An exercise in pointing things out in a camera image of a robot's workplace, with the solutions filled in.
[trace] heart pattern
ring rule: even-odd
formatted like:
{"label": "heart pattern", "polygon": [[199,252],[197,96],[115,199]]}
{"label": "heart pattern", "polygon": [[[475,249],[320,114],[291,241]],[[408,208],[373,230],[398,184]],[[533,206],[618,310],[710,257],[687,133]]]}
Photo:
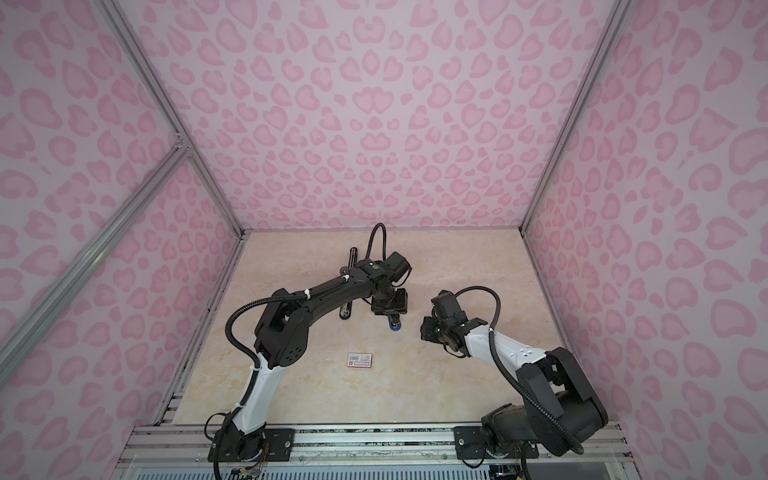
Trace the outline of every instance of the heart pattern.
{"label": "heart pattern", "polygon": [[174,139],[84,0],[0,15],[0,344]]}
{"label": "heart pattern", "polygon": [[122,2],[245,227],[514,227],[612,2],[467,3]]}
{"label": "heart pattern", "polygon": [[768,475],[767,15],[639,2],[529,237],[643,478]]}
{"label": "heart pattern", "polygon": [[232,245],[182,164],[0,390],[0,458],[13,459],[0,477],[109,475],[154,413]]}

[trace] pink patterned wall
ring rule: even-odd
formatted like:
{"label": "pink patterned wall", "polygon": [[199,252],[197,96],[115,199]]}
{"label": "pink patterned wall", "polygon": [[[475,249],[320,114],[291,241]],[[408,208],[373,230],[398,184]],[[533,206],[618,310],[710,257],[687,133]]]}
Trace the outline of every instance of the pink patterned wall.
{"label": "pink patterned wall", "polygon": [[172,143],[88,0],[0,6],[0,345]]}
{"label": "pink patterned wall", "polygon": [[768,476],[768,3],[644,0],[532,239],[647,480]]}
{"label": "pink patterned wall", "polygon": [[182,165],[0,391],[0,477],[111,473],[161,400],[232,244]]}
{"label": "pink patterned wall", "polygon": [[612,3],[121,2],[254,228],[518,225]]}

